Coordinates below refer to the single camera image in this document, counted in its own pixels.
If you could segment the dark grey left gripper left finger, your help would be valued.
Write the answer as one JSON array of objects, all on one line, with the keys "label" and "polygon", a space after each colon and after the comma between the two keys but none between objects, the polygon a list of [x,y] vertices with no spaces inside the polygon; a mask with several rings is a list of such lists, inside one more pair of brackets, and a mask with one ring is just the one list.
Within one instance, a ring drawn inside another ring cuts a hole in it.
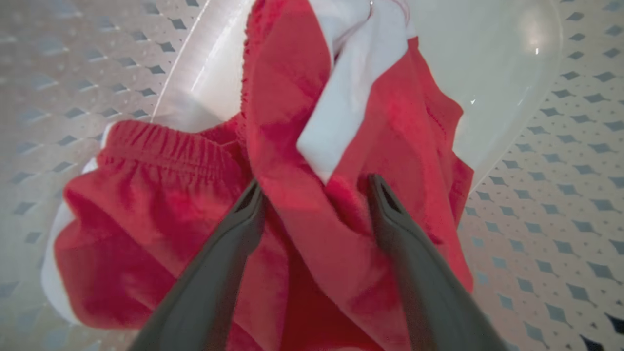
[{"label": "dark grey left gripper left finger", "polygon": [[224,351],[265,197],[252,180],[132,342],[131,351]]}]

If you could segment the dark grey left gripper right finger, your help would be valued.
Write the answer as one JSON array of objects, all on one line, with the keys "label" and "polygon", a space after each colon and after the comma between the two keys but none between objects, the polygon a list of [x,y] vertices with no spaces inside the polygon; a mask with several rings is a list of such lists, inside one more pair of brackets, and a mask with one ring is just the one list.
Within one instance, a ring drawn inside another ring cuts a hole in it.
[{"label": "dark grey left gripper right finger", "polygon": [[396,276],[413,351],[505,351],[506,345],[379,174],[368,176],[377,244]]}]

